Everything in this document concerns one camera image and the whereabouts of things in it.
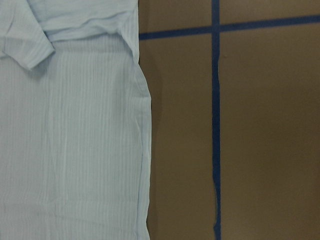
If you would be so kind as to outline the light blue button-up shirt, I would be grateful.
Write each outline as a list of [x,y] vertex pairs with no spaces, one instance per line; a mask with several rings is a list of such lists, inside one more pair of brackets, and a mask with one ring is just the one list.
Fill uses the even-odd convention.
[[0,3],[0,237],[147,240],[136,0]]

